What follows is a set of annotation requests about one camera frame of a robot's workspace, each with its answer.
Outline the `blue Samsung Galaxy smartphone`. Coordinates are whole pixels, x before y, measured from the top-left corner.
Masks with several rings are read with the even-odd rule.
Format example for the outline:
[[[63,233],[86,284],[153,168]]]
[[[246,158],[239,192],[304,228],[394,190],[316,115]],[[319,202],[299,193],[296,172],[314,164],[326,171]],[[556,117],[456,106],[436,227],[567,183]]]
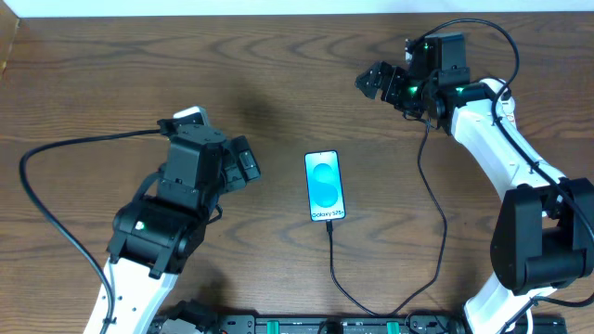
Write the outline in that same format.
[[[339,155],[336,150],[304,155],[310,219],[341,220],[346,216]]]

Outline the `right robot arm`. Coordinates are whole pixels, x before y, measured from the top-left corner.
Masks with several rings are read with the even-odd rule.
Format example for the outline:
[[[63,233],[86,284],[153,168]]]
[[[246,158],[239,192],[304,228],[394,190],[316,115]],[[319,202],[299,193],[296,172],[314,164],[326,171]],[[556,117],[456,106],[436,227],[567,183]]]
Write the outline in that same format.
[[[376,62],[355,86],[409,119],[435,121],[496,189],[493,272],[466,301],[464,315],[471,333],[510,331],[533,305],[592,274],[593,185],[566,177],[523,138],[507,82],[471,78],[461,33],[427,34],[405,51],[405,67]]]

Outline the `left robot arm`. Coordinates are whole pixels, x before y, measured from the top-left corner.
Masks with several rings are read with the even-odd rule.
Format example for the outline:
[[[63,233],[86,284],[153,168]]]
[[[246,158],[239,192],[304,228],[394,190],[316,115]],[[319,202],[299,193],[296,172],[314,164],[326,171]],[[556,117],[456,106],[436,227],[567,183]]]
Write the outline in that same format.
[[[219,198],[261,175],[245,136],[229,139],[195,122],[158,124],[170,142],[167,161],[114,217],[104,267],[114,300],[99,292],[87,333],[147,332],[207,225],[221,218]]]

